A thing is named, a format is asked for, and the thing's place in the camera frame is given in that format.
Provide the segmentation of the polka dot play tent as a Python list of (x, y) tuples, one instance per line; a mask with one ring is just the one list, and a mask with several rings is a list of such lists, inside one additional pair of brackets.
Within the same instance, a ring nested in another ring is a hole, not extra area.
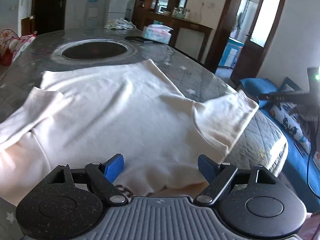
[(13, 30), (1, 32), (1, 66), (10, 66), (35, 40), (36, 35), (19, 37)]

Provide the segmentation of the brown door with window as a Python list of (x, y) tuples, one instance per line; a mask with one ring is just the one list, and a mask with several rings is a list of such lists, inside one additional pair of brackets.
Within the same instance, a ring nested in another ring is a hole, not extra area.
[(240, 80), (254, 78), (263, 63), (274, 26), (279, 20), (281, 0), (259, 0), (244, 47), (231, 74), (237, 85)]

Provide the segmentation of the dark wooden door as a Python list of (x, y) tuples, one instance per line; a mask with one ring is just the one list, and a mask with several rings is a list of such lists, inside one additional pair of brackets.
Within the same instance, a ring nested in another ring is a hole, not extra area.
[(67, 0), (33, 0), (31, 15), (37, 35), (64, 29)]

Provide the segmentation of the water dispenser with blue bottle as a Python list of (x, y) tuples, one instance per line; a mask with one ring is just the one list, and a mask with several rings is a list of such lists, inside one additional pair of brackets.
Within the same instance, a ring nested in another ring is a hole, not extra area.
[(99, 0), (88, 0), (86, 7), (86, 19), (85, 26), (87, 28), (95, 28), (98, 22), (99, 8), (98, 8)]

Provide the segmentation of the round induction cooktop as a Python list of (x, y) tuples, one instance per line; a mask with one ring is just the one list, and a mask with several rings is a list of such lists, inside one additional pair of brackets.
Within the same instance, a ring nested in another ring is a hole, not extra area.
[(50, 58), (60, 64), (90, 64), (121, 61), (136, 53), (137, 48), (123, 40), (90, 38), (65, 43)]

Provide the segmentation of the crumpled patterned cloth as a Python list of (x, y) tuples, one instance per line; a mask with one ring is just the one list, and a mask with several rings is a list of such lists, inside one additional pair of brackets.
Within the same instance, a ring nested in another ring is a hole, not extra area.
[(127, 29), (136, 29), (136, 26), (123, 18), (110, 20), (104, 26), (105, 29), (116, 29), (116, 30), (127, 30)]

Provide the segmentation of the cream white garment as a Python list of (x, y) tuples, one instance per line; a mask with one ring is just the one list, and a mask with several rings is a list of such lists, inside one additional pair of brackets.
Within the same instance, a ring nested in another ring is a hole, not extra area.
[(1, 197), (17, 205), (58, 165), (83, 168), (120, 153), (116, 185), (194, 198), (206, 185), (199, 155), (223, 163), (257, 110), (241, 91), (186, 98), (151, 60), (45, 72), (1, 123)]

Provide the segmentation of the white refrigerator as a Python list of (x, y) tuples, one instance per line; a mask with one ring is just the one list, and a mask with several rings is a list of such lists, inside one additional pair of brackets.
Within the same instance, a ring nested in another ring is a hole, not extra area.
[(108, 0), (105, 23), (108, 24), (112, 20), (124, 19), (127, 12), (128, 2), (129, 0)]

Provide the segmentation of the tissue pack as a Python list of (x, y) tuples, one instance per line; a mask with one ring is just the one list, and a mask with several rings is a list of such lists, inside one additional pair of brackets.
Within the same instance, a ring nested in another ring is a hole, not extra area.
[(147, 40), (169, 44), (172, 28), (161, 24), (150, 24), (143, 28), (142, 38)]

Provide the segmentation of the wooden sideboard shelf unit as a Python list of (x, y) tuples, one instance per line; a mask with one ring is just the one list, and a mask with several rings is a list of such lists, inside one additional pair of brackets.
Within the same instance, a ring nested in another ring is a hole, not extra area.
[(136, 0), (132, 22), (139, 30), (150, 24), (171, 27), (172, 48), (201, 61), (212, 28), (192, 20), (188, 0)]

